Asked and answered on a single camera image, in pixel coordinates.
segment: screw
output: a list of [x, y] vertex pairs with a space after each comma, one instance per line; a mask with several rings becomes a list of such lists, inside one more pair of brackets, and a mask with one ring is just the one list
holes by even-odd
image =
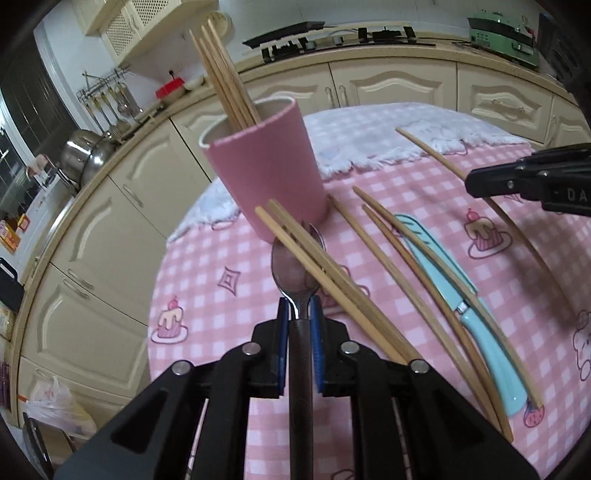
[[245, 355], [257, 355], [261, 351], [261, 346], [256, 342], [248, 342], [242, 345], [242, 353]]
[[187, 375], [191, 371], [191, 362], [179, 360], [173, 364], [173, 373], [175, 375]]
[[429, 364], [425, 360], [413, 360], [410, 362], [410, 369], [416, 374], [426, 374], [429, 371]]
[[359, 344], [357, 342], [352, 342], [349, 340], [348, 342], [343, 342], [340, 344], [340, 349], [343, 353], [347, 355], [354, 355], [359, 352]]

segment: green appliance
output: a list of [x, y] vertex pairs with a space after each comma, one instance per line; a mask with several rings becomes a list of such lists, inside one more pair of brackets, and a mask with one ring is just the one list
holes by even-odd
[[535, 37], [524, 24], [502, 13], [481, 10], [469, 17], [470, 43], [534, 70], [540, 65]]

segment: kitchen cabinet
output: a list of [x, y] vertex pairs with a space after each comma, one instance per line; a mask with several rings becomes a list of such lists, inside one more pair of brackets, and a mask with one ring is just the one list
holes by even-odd
[[72, 0], [72, 7], [82, 33], [92, 35], [121, 8], [121, 0]]
[[335, 83], [326, 63], [270, 75], [248, 82], [246, 88], [253, 100], [290, 96], [297, 101], [302, 115], [339, 106]]
[[117, 65], [155, 47], [212, 0], [128, 0], [100, 34]]
[[123, 4], [119, 11], [99, 29], [107, 51], [117, 66], [121, 65], [138, 44], [141, 37], [131, 24], [131, 13]]
[[505, 73], [457, 65], [457, 110], [520, 137], [545, 141], [552, 94]]
[[341, 107], [421, 102], [456, 109], [456, 64], [377, 58], [330, 63]]
[[142, 140], [110, 177], [165, 237], [210, 183], [170, 121]]
[[210, 180], [213, 180], [217, 175], [207, 161], [201, 147], [199, 147], [199, 138], [211, 124], [220, 120], [224, 115], [222, 105], [217, 96], [214, 96], [177, 113], [171, 118], [174, 126], [178, 129], [191, 153]]
[[94, 296], [147, 325], [165, 251], [164, 237], [107, 177], [73, 220], [51, 262]]
[[[26, 404], [21, 398], [31, 398], [35, 387], [39, 381], [53, 380], [54, 372], [42, 367], [39, 364], [31, 362], [23, 356], [19, 362], [18, 368], [18, 418], [22, 425], [22, 412], [27, 411]], [[131, 398], [113, 395], [112, 393], [87, 387], [67, 378], [56, 375], [60, 382], [68, 386], [73, 397], [89, 413], [95, 421], [97, 428], [101, 428], [119, 411], [125, 407]]]
[[21, 356], [80, 385], [131, 398], [147, 366], [147, 330], [49, 265]]
[[591, 142], [591, 131], [583, 112], [572, 103], [554, 95], [546, 148]]

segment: cabinet handle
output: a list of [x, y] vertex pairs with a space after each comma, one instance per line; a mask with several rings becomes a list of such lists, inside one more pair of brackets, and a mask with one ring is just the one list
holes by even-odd
[[492, 104], [495, 106], [507, 108], [508, 110], [517, 110], [519, 113], [521, 113], [521, 115], [525, 115], [525, 108], [523, 108], [522, 106], [507, 105], [506, 103], [503, 103], [496, 98], [492, 101]]
[[86, 280], [84, 280], [84, 278], [81, 278], [80, 275], [76, 275], [71, 268], [68, 268], [68, 275], [71, 276], [71, 278], [79, 283], [80, 285], [82, 285], [86, 290], [93, 290], [94, 289], [94, 285], [92, 283], [88, 283]]
[[131, 17], [131, 21], [134, 24], [135, 32], [139, 34], [139, 27], [138, 27], [138, 24], [135, 22], [135, 15], [129, 14], [129, 16]]
[[123, 189], [129, 193], [129, 196], [132, 197], [135, 200], [135, 203], [138, 204], [139, 208], [144, 208], [144, 202], [142, 202], [139, 197], [124, 183], [123, 184]]
[[70, 282], [67, 281], [67, 279], [64, 278], [64, 285], [66, 287], [68, 287], [70, 290], [73, 290], [76, 294], [78, 294], [79, 297], [82, 297], [85, 300], [88, 300], [90, 298], [90, 296], [87, 293], [84, 293], [81, 290], [78, 290], [78, 288], [76, 288], [74, 285], [72, 285]]
[[556, 115], [552, 115], [552, 120], [550, 120], [548, 132], [550, 131], [552, 132], [552, 134], [546, 142], [546, 145], [544, 145], [544, 148], [551, 148], [554, 145], [554, 142], [556, 142], [556, 136], [558, 135], [558, 124], [556, 122]]
[[343, 95], [343, 100], [345, 101], [345, 106], [349, 106], [349, 99], [347, 98], [347, 89], [344, 85], [339, 85], [339, 92]]
[[134, 28], [131, 26], [131, 19], [129, 17], [125, 18], [125, 23], [127, 24], [129, 31], [133, 34]]
[[335, 108], [335, 98], [332, 96], [332, 88], [326, 87], [324, 91], [326, 92], [326, 95], [328, 95], [329, 97], [330, 107]]

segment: pink cup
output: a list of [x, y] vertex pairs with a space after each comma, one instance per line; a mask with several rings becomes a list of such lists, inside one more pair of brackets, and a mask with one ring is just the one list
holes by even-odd
[[224, 117], [201, 135], [203, 149], [256, 234], [271, 243], [275, 235], [255, 213], [270, 199], [299, 222], [320, 224], [327, 212], [326, 193], [310, 139], [293, 98], [256, 102], [262, 122], [232, 133]]

